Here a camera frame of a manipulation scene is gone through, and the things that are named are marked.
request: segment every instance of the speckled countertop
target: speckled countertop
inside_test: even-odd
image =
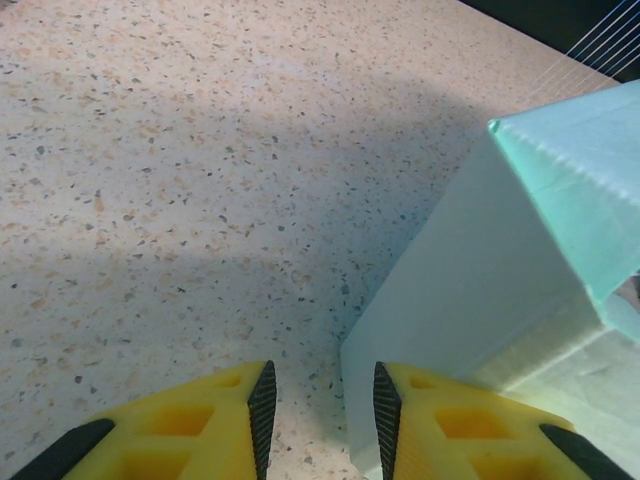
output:
[[[270,358],[272,478],[359,478],[339,343],[561,59],[454,0],[213,3],[0,4],[1,477],[93,413]]]

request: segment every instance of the black textured grip pad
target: black textured grip pad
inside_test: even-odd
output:
[[[249,419],[258,480],[267,478],[273,421],[276,415],[276,370],[269,360],[249,396]]]
[[[373,411],[378,430],[378,445],[382,462],[382,478],[393,479],[400,431],[402,400],[382,362],[376,363],[373,378]]]
[[[10,480],[62,480],[115,426],[102,418],[69,430]]]
[[[540,430],[591,480],[633,480],[582,435],[549,424],[540,425]]]

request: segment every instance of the terrazzo surface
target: terrazzo surface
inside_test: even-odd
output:
[[[486,122],[588,70],[453,0],[2,2],[0,477],[272,359],[270,478],[360,478],[341,340]]]

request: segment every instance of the dark background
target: dark background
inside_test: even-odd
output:
[[[629,33],[640,22],[640,2],[636,0],[462,0],[481,12],[499,20],[521,32],[539,40],[562,53],[567,53],[589,30],[607,16],[614,8],[617,10],[583,41],[570,56],[584,61],[602,73],[611,76],[638,53],[631,53],[618,65],[615,63],[631,52],[640,43],[640,27]],[[613,26],[598,38],[592,46],[584,49],[599,33],[609,25]],[[608,48],[612,47],[626,33],[629,35],[618,45],[594,62]],[[640,59],[614,77],[621,82],[640,78]]]

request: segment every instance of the black rubber pad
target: black rubber pad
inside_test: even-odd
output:
[[[549,424],[540,425],[540,430],[591,480],[633,480],[582,435]]]
[[[102,418],[69,430],[10,480],[62,480],[115,426]]]
[[[382,478],[393,479],[400,431],[402,400],[391,375],[382,362],[376,363],[373,378],[373,411],[378,430],[378,445],[382,462]]]
[[[276,370],[272,361],[265,365],[249,396],[249,418],[253,455],[258,480],[267,478],[273,421],[276,415]]]

